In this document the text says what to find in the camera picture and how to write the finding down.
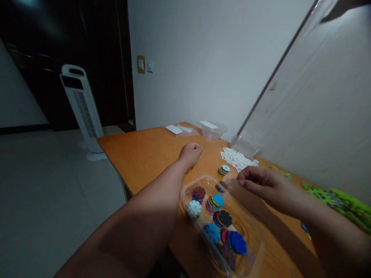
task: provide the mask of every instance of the light switch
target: light switch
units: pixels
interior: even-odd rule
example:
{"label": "light switch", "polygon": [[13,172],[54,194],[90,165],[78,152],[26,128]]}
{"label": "light switch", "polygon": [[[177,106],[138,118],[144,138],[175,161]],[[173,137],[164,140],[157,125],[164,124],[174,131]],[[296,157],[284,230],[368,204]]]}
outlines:
{"label": "light switch", "polygon": [[138,69],[144,70],[144,61],[143,60],[138,60]]}
{"label": "light switch", "polygon": [[153,73],[153,60],[147,61],[147,71]]}
{"label": "light switch", "polygon": [[136,57],[138,73],[146,74],[146,59],[144,56],[138,55]]}

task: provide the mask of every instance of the small stack of discs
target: small stack of discs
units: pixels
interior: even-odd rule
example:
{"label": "small stack of discs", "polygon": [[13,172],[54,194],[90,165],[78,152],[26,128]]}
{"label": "small stack of discs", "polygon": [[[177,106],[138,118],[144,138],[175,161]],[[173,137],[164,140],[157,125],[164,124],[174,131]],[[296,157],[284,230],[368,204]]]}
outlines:
{"label": "small stack of discs", "polygon": [[218,174],[221,176],[225,176],[226,174],[229,173],[231,169],[227,165],[222,165],[220,169],[218,170]]}
{"label": "small stack of discs", "polygon": [[227,244],[236,254],[246,255],[247,243],[245,239],[236,231],[230,231],[227,236]]}
{"label": "small stack of discs", "polygon": [[224,199],[219,194],[214,194],[213,196],[210,196],[205,206],[208,211],[212,213],[217,212],[222,206],[224,206]]}
{"label": "small stack of discs", "polygon": [[223,244],[227,244],[228,233],[229,231],[225,228],[220,230],[220,238]]}
{"label": "small stack of discs", "polygon": [[229,227],[232,225],[232,216],[230,213],[226,210],[220,210],[218,212],[214,213],[214,223],[219,228]]}
{"label": "small stack of discs", "polygon": [[203,187],[198,186],[193,191],[192,200],[198,201],[202,205],[205,194],[206,194],[205,189]]}
{"label": "small stack of discs", "polygon": [[228,266],[234,271],[236,269],[236,258],[233,255],[233,251],[226,244],[224,245],[218,244],[216,245],[216,248],[219,250],[220,254],[226,261]]}
{"label": "small stack of discs", "polygon": [[219,243],[220,232],[219,228],[214,223],[207,224],[204,229],[213,243]]}
{"label": "small stack of discs", "polygon": [[216,188],[216,190],[217,190],[218,192],[220,192],[220,193],[224,193],[224,190],[223,190],[222,187],[224,187],[224,189],[227,189],[228,185],[227,185],[225,182],[223,182],[223,181],[219,181],[219,182],[215,185],[215,188]]}
{"label": "small stack of discs", "polygon": [[188,205],[187,212],[193,221],[196,221],[201,213],[201,204],[197,201],[191,201]]}

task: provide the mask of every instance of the orange table top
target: orange table top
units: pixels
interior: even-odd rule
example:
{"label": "orange table top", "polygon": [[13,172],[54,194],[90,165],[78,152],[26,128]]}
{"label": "orange table top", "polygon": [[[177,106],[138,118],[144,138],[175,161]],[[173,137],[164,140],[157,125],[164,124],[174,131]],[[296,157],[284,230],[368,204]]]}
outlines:
{"label": "orange table top", "polygon": [[[182,124],[194,127],[187,122]],[[101,137],[98,142],[133,195],[173,163],[182,147],[189,142],[197,142],[204,151],[196,166],[185,176],[184,185],[202,175],[221,180],[217,170],[226,162],[221,158],[220,152],[224,147],[229,147],[229,143],[222,139],[212,142],[202,136],[176,138],[163,127]],[[264,159],[258,160],[260,166],[272,166]],[[224,180],[235,179],[237,174],[237,170],[231,167]],[[292,173],[291,175],[298,185],[302,181],[311,184]],[[277,212],[240,186],[234,187],[232,191],[235,199],[257,218],[267,243],[261,277],[301,277],[296,266],[299,264],[302,264],[302,272],[302,268],[306,268],[305,273],[315,275],[313,271],[316,267],[312,266],[318,264],[315,250],[301,228],[300,221]],[[178,221],[169,244],[174,256],[189,277],[225,277],[211,262],[192,225],[182,206],[179,206]]]}

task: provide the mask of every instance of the plastic box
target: plastic box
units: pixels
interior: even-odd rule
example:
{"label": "plastic box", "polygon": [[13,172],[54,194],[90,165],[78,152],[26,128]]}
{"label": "plastic box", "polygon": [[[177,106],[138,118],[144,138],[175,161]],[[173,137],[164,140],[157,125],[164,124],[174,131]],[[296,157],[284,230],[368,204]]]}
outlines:
{"label": "plastic box", "polygon": [[[184,186],[180,193],[183,207],[185,211],[187,211],[188,204],[192,201],[194,189],[197,186],[203,187],[206,194],[201,205],[202,211],[200,217],[194,221],[194,226],[198,230],[200,236],[204,239],[210,257],[215,263],[215,267],[219,269],[219,271],[225,272],[228,277],[255,276],[261,271],[263,256],[265,253],[265,242],[262,240],[257,221],[221,185],[219,186],[223,189],[224,193],[218,192],[216,184],[219,183],[213,177],[201,176]],[[232,216],[233,223],[227,229],[239,232],[247,243],[247,254],[244,256],[235,255],[236,269],[234,271],[228,266],[216,248],[216,245],[209,239],[204,229],[205,225],[213,223],[213,214],[206,209],[205,204],[208,198],[215,193],[220,194],[224,198],[225,204],[222,209],[227,210]]]}
{"label": "plastic box", "polygon": [[261,154],[261,151],[257,147],[242,139],[242,136],[232,138],[231,148],[242,153],[251,161]]}
{"label": "plastic box", "polygon": [[219,140],[228,130],[225,125],[209,120],[200,121],[200,124],[202,126],[202,136],[210,141]]}

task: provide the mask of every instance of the white floor tile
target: white floor tile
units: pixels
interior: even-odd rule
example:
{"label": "white floor tile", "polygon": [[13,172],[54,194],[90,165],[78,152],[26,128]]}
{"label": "white floor tile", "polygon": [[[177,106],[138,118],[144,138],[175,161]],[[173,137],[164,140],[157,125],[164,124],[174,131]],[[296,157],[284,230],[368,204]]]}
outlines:
{"label": "white floor tile", "polygon": [[0,136],[1,177],[6,177],[19,169],[28,169],[35,164],[58,159],[64,155],[63,149],[52,131],[41,133],[41,136],[37,136],[34,132]]}
{"label": "white floor tile", "polygon": [[87,196],[86,199],[98,225],[126,203],[121,180]]}
{"label": "white floor tile", "polygon": [[96,228],[84,199],[59,206],[34,227],[0,242],[0,276],[50,278]]}
{"label": "white floor tile", "polygon": [[0,136],[0,277],[52,277],[125,203],[114,167],[87,161],[80,141],[80,130]]}
{"label": "white floor tile", "polygon": [[[104,130],[109,134],[122,132],[117,126],[104,127]],[[117,171],[108,159],[99,161],[88,161],[86,159],[88,150],[79,147],[79,143],[83,142],[80,130],[58,132],[57,136],[66,150],[72,171],[77,176],[86,196],[120,179]]]}
{"label": "white floor tile", "polygon": [[37,221],[45,211],[83,197],[65,158],[15,171],[0,181],[0,192],[0,239]]}

